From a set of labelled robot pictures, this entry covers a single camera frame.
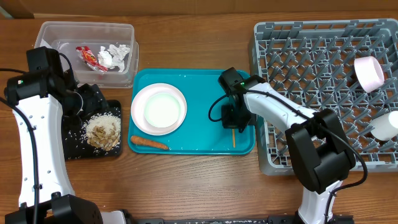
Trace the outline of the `wooden chopstick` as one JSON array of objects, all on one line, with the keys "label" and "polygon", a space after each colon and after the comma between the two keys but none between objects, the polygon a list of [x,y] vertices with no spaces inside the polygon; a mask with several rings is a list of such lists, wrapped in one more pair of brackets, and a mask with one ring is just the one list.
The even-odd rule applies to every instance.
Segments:
[{"label": "wooden chopstick", "polygon": [[236,147],[236,134],[235,134],[235,129],[232,129],[232,141],[233,141],[233,147]]}]

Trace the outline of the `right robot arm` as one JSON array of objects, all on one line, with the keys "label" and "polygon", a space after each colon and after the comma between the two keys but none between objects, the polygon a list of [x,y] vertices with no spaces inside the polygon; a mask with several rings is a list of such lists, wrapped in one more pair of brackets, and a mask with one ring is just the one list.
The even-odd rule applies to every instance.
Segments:
[{"label": "right robot arm", "polygon": [[332,212],[334,197],[356,164],[338,115],[300,106],[265,79],[243,78],[233,67],[221,73],[218,83],[229,98],[221,107],[224,128],[243,132],[260,116],[284,133],[294,174],[303,185],[293,222],[338,223]]}]

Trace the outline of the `peanut shells pile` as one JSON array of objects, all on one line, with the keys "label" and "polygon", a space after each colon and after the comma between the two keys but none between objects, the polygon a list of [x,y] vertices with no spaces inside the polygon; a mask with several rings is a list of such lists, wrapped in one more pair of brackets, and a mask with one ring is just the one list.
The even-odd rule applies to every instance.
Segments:
[{"label": "peanut shells pile", "polygon": [[120,132],[116,128],[106,130],[103,126],[95,126],[86,132],[87,143],[95,148],[110,151],[119,144]]}]

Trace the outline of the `cream bowl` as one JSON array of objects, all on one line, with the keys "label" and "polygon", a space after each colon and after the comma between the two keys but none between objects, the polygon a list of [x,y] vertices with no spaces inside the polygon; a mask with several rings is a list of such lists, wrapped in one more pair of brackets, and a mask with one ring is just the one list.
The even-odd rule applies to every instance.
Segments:
[{"label": "cream bowl", "polygon": [[144,117],[155,128],[168,128],[180,117],[180,103],[171,94],[158,93],[148,99]]}]

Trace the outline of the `red snack wrapper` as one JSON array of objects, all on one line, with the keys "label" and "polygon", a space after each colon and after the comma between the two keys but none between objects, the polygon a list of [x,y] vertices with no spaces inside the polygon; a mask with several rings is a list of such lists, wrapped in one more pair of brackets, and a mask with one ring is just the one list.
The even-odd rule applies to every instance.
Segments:
[{"label": "red snack wrapper", "polygon": [[88,46],[76,47],[76,51],[79,53],[79,57],[84,61],[87,66],[89,66],[92,70],[107,72],[108,68],[100,65],[94,56],[93,52],[90,50]]}]

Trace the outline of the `small white plate bowl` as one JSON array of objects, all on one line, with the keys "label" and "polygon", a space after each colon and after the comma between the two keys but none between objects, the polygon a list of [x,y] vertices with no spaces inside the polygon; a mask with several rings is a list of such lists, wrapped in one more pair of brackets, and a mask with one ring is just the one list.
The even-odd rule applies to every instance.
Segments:
[{"label": "small white plate bowl", "polygon": [[373,56],[356,58],[354,71],[362,89],[370,93],[384,84],[384,74],[378,60]]}]

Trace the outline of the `small white cup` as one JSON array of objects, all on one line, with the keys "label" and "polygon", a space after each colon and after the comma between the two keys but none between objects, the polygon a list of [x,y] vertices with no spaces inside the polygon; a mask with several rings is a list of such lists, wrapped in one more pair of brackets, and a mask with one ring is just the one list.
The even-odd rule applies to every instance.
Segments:
[{"label": "small white cup", "polygon": [[388,141],[397,135],[397,111],[391,111],[371,121],[371,134],[378,140]]}]

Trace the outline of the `orange carrot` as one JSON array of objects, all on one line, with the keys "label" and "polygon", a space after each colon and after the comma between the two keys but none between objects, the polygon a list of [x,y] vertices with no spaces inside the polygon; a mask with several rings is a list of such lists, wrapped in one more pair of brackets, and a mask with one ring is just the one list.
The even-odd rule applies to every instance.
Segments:
[{"label": "orange carrot", "polygon": [[131,142],[138,146],[153,147],[156,149],[161,149],[166,151],[169,150],[169,147],[166,146],[165,144],[150,139],[142,138],[140,136],[131,136]]}]

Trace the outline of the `large white plate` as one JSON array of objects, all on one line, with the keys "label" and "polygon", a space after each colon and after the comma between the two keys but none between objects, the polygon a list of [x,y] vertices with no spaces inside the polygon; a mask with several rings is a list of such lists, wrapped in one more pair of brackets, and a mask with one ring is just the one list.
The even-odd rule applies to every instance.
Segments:
[{"label": "large white plate", "polygon": [[[148,99],[158,93],[168,93],[176,97],[180,103],[180,117],[176,123],[168,128],[155,128],[144,117],[144,108]],[[176,131],[187,115],[187,101],[182,92],[176,87],[166,83],[155,83],[140,90],[132,100],[131,118],[133,123],[144,133],[153,136],[162,136]]]}]

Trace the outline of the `white rice pile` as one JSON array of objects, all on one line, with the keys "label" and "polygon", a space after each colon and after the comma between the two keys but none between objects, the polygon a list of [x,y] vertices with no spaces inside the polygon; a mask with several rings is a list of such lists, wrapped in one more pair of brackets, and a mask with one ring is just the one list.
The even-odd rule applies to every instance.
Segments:
[{"label": "white rice pile", "polygon": [[88,125],[86,126],[86,132],[91,131],[95,126],[103,126],[106,130],[111,128],[116,128],[116,131],[122,131],[121,128],[121,119],[115,116],[100,116],[93,118],[89,121]]}]

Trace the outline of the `foil wrapper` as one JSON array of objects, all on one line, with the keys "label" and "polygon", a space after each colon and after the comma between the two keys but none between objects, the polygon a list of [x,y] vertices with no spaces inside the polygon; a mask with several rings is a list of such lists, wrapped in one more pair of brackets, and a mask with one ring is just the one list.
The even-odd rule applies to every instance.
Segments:
[{"label": "foil wrapper", "polygon": [[118,47],[110,44],[108,49],[105,46],[101,46],[98,53],[98,63],[106,71],[118,67],[119,72],[123,72],[125,69],[124,58],[129,52],[130,47],[124,44]]}]

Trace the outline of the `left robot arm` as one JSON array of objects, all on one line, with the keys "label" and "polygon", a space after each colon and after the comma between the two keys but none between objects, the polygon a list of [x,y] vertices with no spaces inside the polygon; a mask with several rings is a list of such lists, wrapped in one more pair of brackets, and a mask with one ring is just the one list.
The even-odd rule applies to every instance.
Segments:
[{"label": "left robot arm", "polygon": [[28,71],[8,79],[1,102],[12,109],[21,146],[19,209],[6,223],[133,223],[126,210],[102,212],[75,196],[68,178],[63,122],[73,129],[81,119],[108,110],[97,85],[78,86],[73,70],[64,70],[64,54],[39,47],[28,50]]}]

